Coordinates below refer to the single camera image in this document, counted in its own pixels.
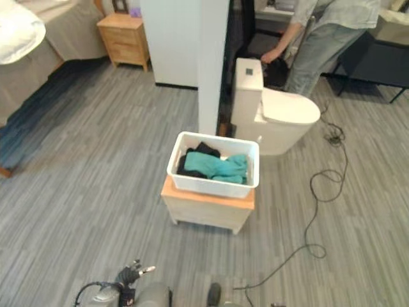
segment black cloth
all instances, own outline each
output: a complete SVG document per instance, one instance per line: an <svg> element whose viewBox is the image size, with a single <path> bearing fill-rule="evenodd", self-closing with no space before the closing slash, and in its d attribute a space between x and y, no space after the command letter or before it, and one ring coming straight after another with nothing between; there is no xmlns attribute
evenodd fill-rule
<svg viewBox="0 0 409 307"><path fill-rule="evenodd" d="M220 152L212 147L209 147L206 143L200 142L200 144L196 147L196 149L193 148L188 148L186 151L186 155L189 152L201 152L202 154L206 155L212 155L216 158L220 158ZM187 171L185 170L185 161L186 161L186 155L182 155L179 159L179 164L178 164L178 175L185 175L185 176L190 176L190 177L197 177L197 178L207 178L206 175L198 172L198 171Z"/></svg>

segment person's arm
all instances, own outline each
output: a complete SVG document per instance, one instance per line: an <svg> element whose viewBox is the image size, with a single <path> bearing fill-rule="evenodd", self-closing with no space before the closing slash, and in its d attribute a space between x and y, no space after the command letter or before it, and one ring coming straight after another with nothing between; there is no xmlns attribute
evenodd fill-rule
<svg viewBox="0 0 409 307"><path fill-rule="evenodd" d="M261 60L264 63L271 63L277 59L286 50L287 46L297 36L298 32L307 25L307 22L313 14L318 0L298 0L295 6L294 16L281 37L277 46L265 53Z"/></svg>

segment gray carpet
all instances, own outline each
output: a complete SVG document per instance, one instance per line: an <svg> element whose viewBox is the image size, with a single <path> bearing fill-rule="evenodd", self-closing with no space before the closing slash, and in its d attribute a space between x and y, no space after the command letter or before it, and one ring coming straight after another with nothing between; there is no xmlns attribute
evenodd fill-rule
<svg viewBox="0 0 409 307"><path fill-rule="evenodd" d="M344 127L350 168L342 195L320 205L310 240L263 287L255 306L408 306L408 93L353 83L341 98L321 78L313 99ZM0 306L71 306L80 287L111 280L135 257L157 270L175 307L205 306L211 282L255 283L302 244L313 214L309 177L341 169L322 123L281 157L261 159L256 210L242 231L171 223L159 193L177 134L197 129L197 92L158 88L140 68L107 60L65 65L3 129L0 162ZM324 196L336 190L318 182Z"/></svg>

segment white plastic basket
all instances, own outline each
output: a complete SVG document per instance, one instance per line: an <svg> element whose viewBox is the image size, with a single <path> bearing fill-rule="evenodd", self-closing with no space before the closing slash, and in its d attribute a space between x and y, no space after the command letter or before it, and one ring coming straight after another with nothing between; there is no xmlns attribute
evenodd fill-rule
<svg viewBox="0 0 409 307"><path fill-rule="evenodd" d="M232 184L230 182L178 175L176 172L180 157L186 154L188 148L196 148L200 142L205 142L208 146L217 149L220 152L221 159L227 159L231 155L246 155L248 164L247 183ZM245 198L250 190L257 187L259 183L259 146L255 142L241 139L181 132L167 165L167 173L172 176L175 186L181 190L231 198Z"/></svg>

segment white toilet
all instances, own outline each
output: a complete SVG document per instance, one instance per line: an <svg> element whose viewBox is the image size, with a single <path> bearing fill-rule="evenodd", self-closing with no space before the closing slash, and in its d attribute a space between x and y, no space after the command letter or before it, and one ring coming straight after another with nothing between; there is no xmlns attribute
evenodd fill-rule
<svg viewBox="0 0 409 307"><path fill-rule="evenodd" d="M320 119L308 98L264 88L258 59L237 59L234 85L235 138L258 142L260 155L284 154Z"/></svg>

